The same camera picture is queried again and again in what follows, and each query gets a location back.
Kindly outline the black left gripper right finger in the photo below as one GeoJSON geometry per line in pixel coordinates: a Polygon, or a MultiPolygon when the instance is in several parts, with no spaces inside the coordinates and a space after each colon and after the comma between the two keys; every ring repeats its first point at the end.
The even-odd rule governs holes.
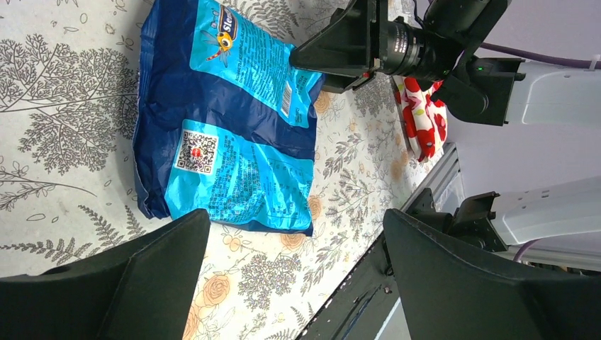
{"type": "Polygon", "coordinates": [[[383,231],[413,339],[599,339],[600,278],[526,266],[389,209],[383,231]]]}

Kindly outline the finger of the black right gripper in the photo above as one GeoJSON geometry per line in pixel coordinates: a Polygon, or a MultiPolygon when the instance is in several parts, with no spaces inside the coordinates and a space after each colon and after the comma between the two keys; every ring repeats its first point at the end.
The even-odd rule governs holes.
{"type": "Polygon", "coordinates": [[[324,72],[325,82],[322,90],[332,94],[343,94],[346,91],[356,91],[369,83],[376,75],[375,72],[364,72],[359,76],[342,76],[324,72]]]}
{"type": "Polygon", "coordinates": [[[289,62],[323,74],[361,76],[373,67],[377,29],[378,2],[350,1],[346,8],[336,9],[329,25],[294,48],[289,62]]]}

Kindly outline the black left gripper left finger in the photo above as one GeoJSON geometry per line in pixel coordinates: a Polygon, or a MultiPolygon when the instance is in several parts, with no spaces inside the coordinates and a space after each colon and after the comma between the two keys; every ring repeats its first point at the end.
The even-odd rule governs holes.
{"type": "Polygon", "coordinates": [[[38,276],[1,279],[2,339],[181,339],[210,218],[197,209],[38,276]]]}

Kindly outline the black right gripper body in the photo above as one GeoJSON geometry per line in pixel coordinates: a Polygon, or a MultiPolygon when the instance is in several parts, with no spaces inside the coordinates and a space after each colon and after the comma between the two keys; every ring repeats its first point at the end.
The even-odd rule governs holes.
{"type": "Polygon", "coordinates": [[[476,50],[506,12],[509,1],[431,1],[419,27],[388,18],[387,1],[372,1],[371,73],[412,77],[430,84],[470,84],[492,74],[476,50]]]}

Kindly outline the blue candy bag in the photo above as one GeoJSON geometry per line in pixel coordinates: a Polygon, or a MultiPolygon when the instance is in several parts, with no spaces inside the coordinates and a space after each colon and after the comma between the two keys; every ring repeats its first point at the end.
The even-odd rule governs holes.
{"type": "Polygon", "coordinates": [[[156,1],[141,30],[137,205],[204,209],[251,232],[313,234],[309,196],[324,83],[293,46],[217,1],[156,1]]]}

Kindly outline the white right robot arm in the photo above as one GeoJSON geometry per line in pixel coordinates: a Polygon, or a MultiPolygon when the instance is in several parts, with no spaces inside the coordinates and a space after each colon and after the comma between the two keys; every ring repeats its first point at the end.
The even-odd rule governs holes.
{"type": "MultiPolygon", "coordinates": [[[[476,56],[508,6],[508,1],[432,1],[413,27],[401,17],[390,20],[386,1],[351,1],[295,48],[289,61],[323,73],[324,89],[336,94],[359,89],[379,72],[412,77],[421,90],[439,82],[432,100],[465,123],[599,126],[596,62],[511,50],[502,58],[476,56]]],[[[599,231],[600,177],[475,195],[454,214],[437,212],[431,190],[424,189],[407,214],[410,221],[480,249],[506,251],[547,237],[599,231]]]]}

